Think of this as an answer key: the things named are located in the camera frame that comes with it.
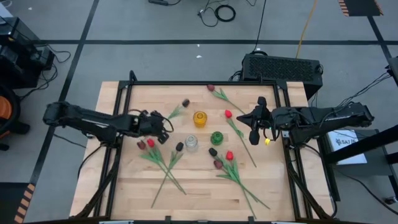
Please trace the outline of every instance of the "gray floor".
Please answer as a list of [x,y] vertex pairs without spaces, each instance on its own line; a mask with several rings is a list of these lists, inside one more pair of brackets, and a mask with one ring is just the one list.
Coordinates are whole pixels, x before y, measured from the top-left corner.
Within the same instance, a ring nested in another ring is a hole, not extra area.
[[[375,17],[385,40],[398,40],[398,2],[378,0],[383,17]],[[169,39],[249,39],[257,37],[262,3],[229,0],[237,10],[236,19],[205,27],[197,17],[206,0],[182,0],[174,7],[149,4],[146,0],[100,0],[88,40],[169,40]],[[261,39],[299,40],[312,7],[312,0],[268,0]],[[18,0],[8,10],[19,16],[41,39],[79,40],[93,0]],[[214,21],[206,15],[209,23]],[[321,0],[305,34],[306,40],[377,40],[365,17],[345,17],[337,0]],[[72,58],[77,45],[53,45],[69,50]],[[227,80],[240,69],[245,53],[253,45],[173,44],[173,45],[84,45],[67,95],[70,103],[93,109],[102,81],[125,80],[134,70],[139,80]],[[259,45],[269,55],[294,57],[296,45]],[[398,55],[398,46],[389,46]],[[321,61],[325,68],[324,86],[318,106],[335,106],[356,93],[380,74],[387,65],[378,45],[304,45],[301,58]],[[28,182],[42,147],[47,127],[42,123],[45,105],[58,100],[72,59],[57,64],[58,78],[44,91],[33,93],[22,104],[21,120],[32,126],[26,136],[9,136],[11,150],[0,153],[0,182]],[[380,130],[398,123],[398,89],[384,81],[357,98],[376,117],[372,128]],[[56,133],[81,144],[86,139],[72,129]],[[396,144],[387,147],[396,152]],[[54,138],[28,210],[26,222],[67,218],[76,187],[76,173],[83,150]],[[337,217],[352,222],[394,223],[397,216],[379,205],[359,184],[336,176],[341,194]],[[393,194],[387,178],[363,177],[380,197]]]

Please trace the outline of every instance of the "wooden table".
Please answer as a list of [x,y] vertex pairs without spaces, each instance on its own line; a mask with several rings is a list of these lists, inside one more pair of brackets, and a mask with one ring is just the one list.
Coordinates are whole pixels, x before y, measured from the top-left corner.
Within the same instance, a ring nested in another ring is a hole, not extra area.
[[[112,114],[117,87],[118,82],[102,84],[97,111]],[[247,113],[257,105],[258,96],[266,97],[267,107],[270,110],[275,108],[271,86],[222,86],[222,89],[232,102]],[[292,106],[308,105],[302,83],[288,83],[288,89]],[[200,146],[198,152],[185,151],[172,170],[187,195],[181,193],[168,180],[154,208],[151,209],[151,203],[164,178],[164,173],[154,163],[139,157],[143,152],[136,145],[137,139],[125,137],[111,218],[164,220],[165,216],[170,215],[172,220],[247,221],[252,213],[240,187],[230,180],[216,177],[223,171],[215,169],[213,159],[208,153],[209,147],[214,147],[223,155],[227,150],[234,152],[242,183],[271,208],[269,210],[250,199],[258,221],[295,220],[281,138],[265,146],[264,137],[261,135],[260,144],[252,146],[248,141],[250,128],[234,119],[235,125],[245,134],[246,145],[257,164],[255,168],[237,134],[224,116],[225,109],[231,110],[234,117],[241,113],[227,102],[214,97],[206,86],[134,85],[129,108],[157,110],[167,116],[185,98],[191,101],[190,106],[183,115],[171,119],[175,131],[164,145],[158,144],[158,146],[165,161],[169,161],[170,152],[175,150],[178,142],[184,142],[189,134],[194,134],[198,138]],[[196,111],[204,111],[208,115],[207,124],[203,129],[198,129],[193,124],[192,116]],[[224,134],[224,143],[220,146],[211,145],[210,135],[214,131],[221,131]],[[97,140],[89,140],[85,156],[98,145]],[[310,141],[309,145],[317,149],[316,141]],[[98,188],[104,152],[104,149],[101,150],[83,166],[70,215],[76,215]],[[320,158],[311,150],[302,149],[302,160],[309,191],[323,209],[332,214],[333,208]],[[299,189],[297,192],[299,202],[302,203]],[[101,214],[104,214],[107,198],[106,192]]]

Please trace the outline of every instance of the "yellow glass cup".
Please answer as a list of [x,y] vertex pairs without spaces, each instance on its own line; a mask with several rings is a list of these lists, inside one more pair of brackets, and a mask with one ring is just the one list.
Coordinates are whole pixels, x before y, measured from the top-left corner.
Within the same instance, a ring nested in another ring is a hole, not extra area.
[[193,115],[193,122],[197,128],[203,128],[206,125],[207,114],[202,111],[198,111]]

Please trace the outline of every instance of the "yellow cable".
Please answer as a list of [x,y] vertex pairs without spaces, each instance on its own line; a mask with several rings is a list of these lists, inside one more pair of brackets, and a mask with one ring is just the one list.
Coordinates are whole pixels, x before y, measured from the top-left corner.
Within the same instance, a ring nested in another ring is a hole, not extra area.
[[303,38],[304,38],[304,33],[305,33],[305,30],[307,29],[308,23],[311,20],[313,12],[315,11],[315,8],[317,7],[317,3],[318,3],[318,0],[314,0],[313,6],[312,6],[312,9],[311,9],[311,12],[310,12],[310,16],[308,17],[308,19],[307,19],[307,21],[305,23],[305,26],[304,26],[304,30],[301,33],[301,38],[300,38],[300,42],[298,43],[296,58],[299,57],[299,53],[300,53],[300,49],[301,49],[301,43],[303,42]]

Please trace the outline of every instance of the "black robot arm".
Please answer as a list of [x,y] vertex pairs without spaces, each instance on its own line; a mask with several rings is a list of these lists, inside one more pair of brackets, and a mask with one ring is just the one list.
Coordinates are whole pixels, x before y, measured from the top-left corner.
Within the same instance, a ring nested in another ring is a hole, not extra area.
[[257,102],[259,105],[251,113],[236,118],[252,129],[249,140],[253,145],[259,143],[259,129],[271,128],[274,139],[277,130],[288,131],[291,144],[298,146],[345,126],[368,127],[374,119],[361,103],[339,108],[280,107],[270,112],[264,97],[260,96]]
[[43,121],[49,126],[69,126],[83,134],[94,135],[101,143],[110,147],[114,146],[116,137],[120,134],[134,138],[155,136],[160,143],[166,142],[169,131],[164,128],[165,118],[157,111],[150,114],[145,110],[139,112],[139,115],[112,116],[67,102],[55,102],[47,105]]

